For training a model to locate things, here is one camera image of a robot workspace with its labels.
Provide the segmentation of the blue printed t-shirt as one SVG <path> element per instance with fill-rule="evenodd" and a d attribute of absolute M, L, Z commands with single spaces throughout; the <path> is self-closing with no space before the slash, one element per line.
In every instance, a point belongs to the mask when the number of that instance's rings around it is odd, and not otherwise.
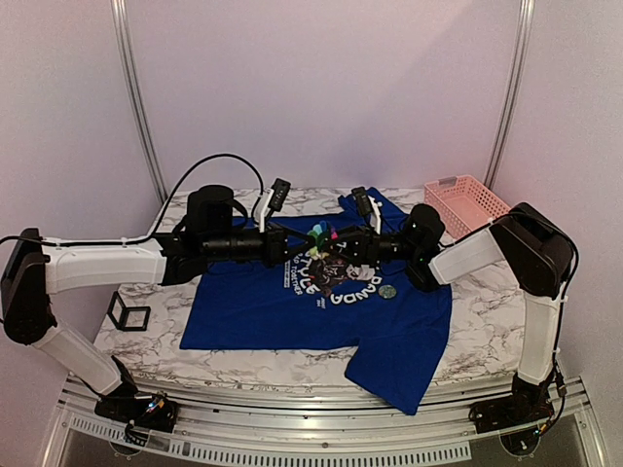
<path fill-rule="evenodd" d="M 397 295 L 385 300 L 379 288 Z M 355 352 L 345 377 L 407 415 L 417 412 L 446 348 L 452 290 L 425 293 L 401 261 L 382 269 L 307 253 L 267 269 L 218 263 L 199 283 L 180 346 L 184 350 Z"/>

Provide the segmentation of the silver round brooch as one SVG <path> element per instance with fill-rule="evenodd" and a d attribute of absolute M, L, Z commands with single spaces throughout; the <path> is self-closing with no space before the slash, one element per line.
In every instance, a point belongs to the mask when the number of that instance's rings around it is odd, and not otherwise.
<path fill-rule="evenodd" d="M 379 295 L 385 300 L 390 300 L 397 295 L 397 291 L 392 285 L 386 284 L 379 288 Z"/>

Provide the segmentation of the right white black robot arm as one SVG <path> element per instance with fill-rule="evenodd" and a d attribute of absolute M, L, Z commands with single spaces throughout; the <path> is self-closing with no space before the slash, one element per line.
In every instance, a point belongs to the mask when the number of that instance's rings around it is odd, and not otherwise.
<path fill-rule="evenodd" d="M 444 231 L 437 210 L 420 203 L 412 208 L 398 232 L 349 227 L 338 231 L 336 238 L 325 241 L 320 249 L 355 266 L 402 261 L 411 284 L 423 292 L 506 262 L 526 305 L 517 377 L 533 386 L 542 384 L 555 369 L 561 308 L 579 264 L 577 247 L 525 202 L 448 246 L 441 243 Z"/>

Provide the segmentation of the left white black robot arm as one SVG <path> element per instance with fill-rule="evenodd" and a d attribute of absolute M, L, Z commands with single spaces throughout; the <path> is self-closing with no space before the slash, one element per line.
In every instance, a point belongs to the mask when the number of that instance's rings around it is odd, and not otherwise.
<path fill-rule="evenodd" d="M 271 225 L 290 186 L 278 179 L 264 190 L 255 225 L 236 225 L 243 206 L 232 189 L 208 185 L 188 195 L 182 221 L 170 233 L 143 238 L 66 242 L 27 229 L 1 277 L 2 322 L 7 337 L 32 345 L 80 378 L 124 422 L 145 412 L 126 367 L 100 352 L 82 334 L 55 318 L 51 297 L 67 290 L 123 283 L 184 284 L 220 262 L 285 263 L 313 245 L 309 235 Z"/>

